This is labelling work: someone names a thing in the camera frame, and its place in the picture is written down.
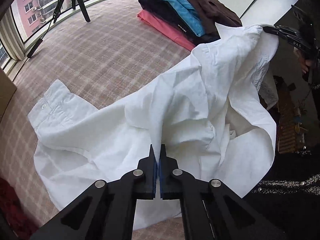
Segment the right forearm tweed sleeve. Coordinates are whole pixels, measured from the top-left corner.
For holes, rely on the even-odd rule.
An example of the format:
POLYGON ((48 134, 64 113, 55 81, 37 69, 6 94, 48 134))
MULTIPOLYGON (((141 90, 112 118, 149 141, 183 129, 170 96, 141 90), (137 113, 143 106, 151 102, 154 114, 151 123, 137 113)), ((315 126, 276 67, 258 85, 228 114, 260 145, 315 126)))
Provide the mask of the right forearm tweed sleeve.
POLYGON ((276 154, 271 168, 251 193, 319 196, 319 145, 276 154))

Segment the person's right hand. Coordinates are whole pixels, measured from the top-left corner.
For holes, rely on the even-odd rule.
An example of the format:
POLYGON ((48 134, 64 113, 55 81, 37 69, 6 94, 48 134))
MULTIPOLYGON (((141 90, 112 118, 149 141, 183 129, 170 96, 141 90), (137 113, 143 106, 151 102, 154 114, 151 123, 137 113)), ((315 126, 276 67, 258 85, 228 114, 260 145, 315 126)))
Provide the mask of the person's right hand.
POLYGON ((302 74, 307 74, 311 69, 316 68, 316 62, 312 60, 306 60, 302 51, 297 49, 296 55, 297 55, 298 62, 300 64, 302 74))

